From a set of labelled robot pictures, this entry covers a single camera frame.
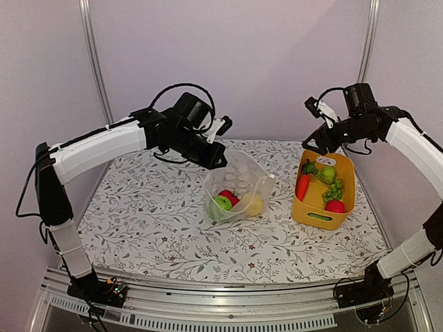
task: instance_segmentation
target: carrot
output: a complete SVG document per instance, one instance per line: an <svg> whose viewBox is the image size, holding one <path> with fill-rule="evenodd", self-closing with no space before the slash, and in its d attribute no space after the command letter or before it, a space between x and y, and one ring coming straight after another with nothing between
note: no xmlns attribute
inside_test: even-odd
<svg viewBox="0 0 443 332"><path fill-rule="evenodd" d="M303 202L303 199L306 195L306 192L309 188L309 182L311 181L309 175L303 174L298 180L298 185L296 189L296 196L300 202Z"/></svg>

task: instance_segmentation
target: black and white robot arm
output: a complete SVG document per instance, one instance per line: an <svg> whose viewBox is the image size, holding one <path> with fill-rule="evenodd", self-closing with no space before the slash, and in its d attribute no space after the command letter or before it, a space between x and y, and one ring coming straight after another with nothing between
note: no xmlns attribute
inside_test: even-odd
<svg viewBox="0 0 443 332"><path fill-rule="evenodd" d="M343 89L350 117L340 121L323 101L309 98L305 105L325 122L303 142L305 149L320 154L335 152L342 144L360 139L387 142L410 160L443 199L443 153L415 123L397 107L379 107L368 84ZM365 270L365 281L337 287L340 306L354 306L392 295L390 279L407 268L420 265L443 248L443 204L423 224L423 228L399 247Z"/></svg>
<svg viewBox="0 0 443 332"><path fill-rule="evenodd" d="M211 121L198 129L208 114ZM141 109L66 143L52 147L42 143L36 148L35 189L39 215L54 249L69 270L69 295L89 303L121 307L126 290L125 285L116 280L108 283L98 279L78 236L64 185L109 160L155 147L163 154L175 150L184 160L206 169L224 167L225 146L214 142L214 138L231 125L228 117L215 118L215 112L205 102L184 93L172 108L163 112L152 107ZM155 156L163 160L162 155Z"/></svg>

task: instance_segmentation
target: ventilation grille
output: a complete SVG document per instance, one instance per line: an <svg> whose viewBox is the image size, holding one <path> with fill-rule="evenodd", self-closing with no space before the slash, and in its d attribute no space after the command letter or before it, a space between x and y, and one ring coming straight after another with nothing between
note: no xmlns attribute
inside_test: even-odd
<svg viewBox="0 0 443 332"><path fill-rule="evenodd" d="M80 315L87 315L88 306L80 300L66 298L58 295L52 295L51 305L58 308L78 313ZM202 322L195 324L181 321L167 321L160 320L145 315L131 314L122 312L119 315L119 320L109 321L102 318L104 321L112 322L114 324L138 327L149 331L156 332L293 332L293 331L317 331L335 327L334 315L322 315L301 320L291 320L284 322L239 322L239 323L210 323Z"/></svg>

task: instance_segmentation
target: yellow bin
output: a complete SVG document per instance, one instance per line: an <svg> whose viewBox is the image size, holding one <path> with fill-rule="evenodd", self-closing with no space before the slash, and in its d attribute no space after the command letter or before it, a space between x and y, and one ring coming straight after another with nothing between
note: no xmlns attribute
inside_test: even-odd
<svg viewBox="0 0 443 332"><path fill-rule="evenodd" d="M328 189L328 185L318 180L313 174L310 174L311 182L309 189L300 202L294 190L292 217L299 223L305 223L325 230L336 230L346 220L347 216L353 211L355 206L355 175L354 164L352 161L341 154L327 154L321 156L315 152L305 150L302 155L300 166L296 180L296 188L298 180L302 176L302 166L307 160L316 162L317 169L322 169L328 165L334 166L337 171L337 178L343 180L343 198L345 204L345 213L334 213L325 211L322 194Z"/></svg>

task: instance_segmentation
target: white wall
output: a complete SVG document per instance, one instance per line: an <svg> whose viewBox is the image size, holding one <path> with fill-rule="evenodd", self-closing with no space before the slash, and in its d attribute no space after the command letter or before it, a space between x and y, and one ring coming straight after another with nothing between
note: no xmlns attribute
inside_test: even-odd
<svg viewBox="0 0 443 332"><path fill-rule="evenodd" d="M167 85L193 82L212 93L218 115L231 116L226 136L235 138L302 139L319 126L303 103L355 82L368 9L346 0L91 3L116 118L146 107ZM158 109L180 93L168 93Z"/></svg>
<svg viewBox="0 0 443 332"><path fill-rule="evenodd" d="M368 82L380 105L408 110L443 145L443 2L382 1ZM417 231L441 201L400 153L374 145L354 158L392 244ZM443 263L417 269L436 331L443 331Z"/></svg>
<svg viewBox="0 0 443 332"><path fill-rule="evenodd" d="M0 330L27 331L52 249L36 218L16 219L15 205L35 146L104 124L89 66L78 1L2 1L0 10ZM78 214L100 169L69 185ZM23 211L36 211L31 181Z"/></svg>

